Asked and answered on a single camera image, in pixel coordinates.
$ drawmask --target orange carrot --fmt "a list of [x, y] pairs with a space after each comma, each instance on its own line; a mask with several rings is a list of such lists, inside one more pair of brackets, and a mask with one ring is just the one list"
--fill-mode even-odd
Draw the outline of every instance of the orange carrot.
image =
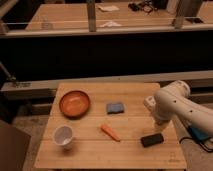
[[104, 131], [106, 134], [108, 134], [115, 141], [118, 141], [118, 142], [121, 141], [121, 139], [115, 134], [115, 132], [107, 124], [101, 125], [101, 130]]

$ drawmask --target cable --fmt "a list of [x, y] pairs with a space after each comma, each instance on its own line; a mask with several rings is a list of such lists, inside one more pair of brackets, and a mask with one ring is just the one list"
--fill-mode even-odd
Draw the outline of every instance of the cable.
[[194, 141], [193, 138], [191, 138], [191, 137], [183, 137], [183, 138], [181, 138], [179, 140], [179, 143], [181, 144], [183, 140], [192, 140], [192, 141]]
[[196, 142], [193, 138], [191, 137], [183, 137], [179, 140], [179, 143], [181, 144], [183, 140], [192, 140], [194, 141], [196, 144], [198, 144], [204, 151], [206, 151], [207, 153], [213, 153], [213, 149], [209, 148], [204, 142]]

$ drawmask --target cardboard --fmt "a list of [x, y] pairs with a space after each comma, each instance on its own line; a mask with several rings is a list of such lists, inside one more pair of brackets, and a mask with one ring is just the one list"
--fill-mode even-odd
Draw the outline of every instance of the cardboard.
[[30, 135], [0, 120], [0, 168], [22, 171]]

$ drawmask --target black eraser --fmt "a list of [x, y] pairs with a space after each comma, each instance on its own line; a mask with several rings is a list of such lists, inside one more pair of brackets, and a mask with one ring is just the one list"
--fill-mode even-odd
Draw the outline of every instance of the black eraser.
[[164, 141], [163, 135], [161, 133], [157, 133], [154, 135], [149, 135], [141, 138], [141, 143], [144, 147], [149, 147], [155, 144], [162, 143]]

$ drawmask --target white cup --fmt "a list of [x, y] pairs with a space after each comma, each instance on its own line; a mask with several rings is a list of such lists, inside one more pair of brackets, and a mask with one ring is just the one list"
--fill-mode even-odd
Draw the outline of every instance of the white cup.
[[73, 129], [69, 126], [60, 126], [53, 133], [53, 141], [56, 145], [70, 149], [73, 140]]

